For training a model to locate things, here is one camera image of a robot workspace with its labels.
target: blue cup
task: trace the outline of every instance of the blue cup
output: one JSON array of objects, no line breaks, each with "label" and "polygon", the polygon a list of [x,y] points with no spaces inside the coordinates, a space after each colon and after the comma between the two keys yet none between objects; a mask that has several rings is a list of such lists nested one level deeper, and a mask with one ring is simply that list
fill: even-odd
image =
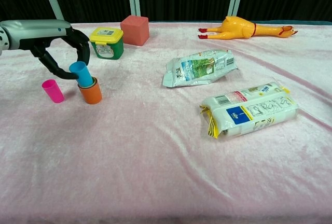
[{"label": "blue cup", "polygon": [[93,84],[93,79],[85,62],[74,62],[70,65],[69,71],[78,75],[77,82],[81,87],[86,88]]}]

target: red foam cube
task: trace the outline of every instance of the red foam cube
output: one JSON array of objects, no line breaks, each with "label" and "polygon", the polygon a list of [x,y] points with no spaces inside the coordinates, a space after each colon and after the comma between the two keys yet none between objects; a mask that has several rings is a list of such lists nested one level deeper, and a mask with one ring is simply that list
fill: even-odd
[{"label": "red foam cube", "polygon": [[150,36],[149,19],[130,15],[120,23],[123,30],[123,42],[142,46]]}]

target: green container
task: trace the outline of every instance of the green container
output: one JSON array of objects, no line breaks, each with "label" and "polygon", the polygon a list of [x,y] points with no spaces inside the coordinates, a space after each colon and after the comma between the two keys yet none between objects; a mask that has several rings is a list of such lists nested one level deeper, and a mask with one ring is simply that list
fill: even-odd
[{"label": "green container", "polygon": [[122,37],[120,29],[101,27],[90,35],[90,42],[97,57],[117,60],[123,53]]}]

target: plastic bag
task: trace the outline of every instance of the plastic bag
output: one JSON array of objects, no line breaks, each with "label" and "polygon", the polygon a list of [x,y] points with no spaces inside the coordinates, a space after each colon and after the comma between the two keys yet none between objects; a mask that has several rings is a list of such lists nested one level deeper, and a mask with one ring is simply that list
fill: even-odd
[{"label": "plastic bag", "polygon": [[230,50],[208,50],[172,59],[162,84],[170,88],[210,84],[237,68]]},{"label": "plastic bag", "polygon": [[298,105],[276,82],[208,97],[200,106],[210,118],[208,134],[238,136],[296,116]]}]

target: yellow rubber chicken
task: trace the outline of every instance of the yellow rubber chicken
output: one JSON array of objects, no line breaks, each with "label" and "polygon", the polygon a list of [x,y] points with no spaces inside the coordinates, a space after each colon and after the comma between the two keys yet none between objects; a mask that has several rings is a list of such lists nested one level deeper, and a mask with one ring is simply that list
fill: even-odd
[{"label": "yellow rubber chicken", "polygon": [[200,32],[219,32],[217,35],[198,35],[200,39],[234,39],[250,38],[252,36],[277,36],[287,38],[297,33],[292,26],[269,27],[249,22],[243,18],[227,16],[220,27],[211,29],[198,29]]}]

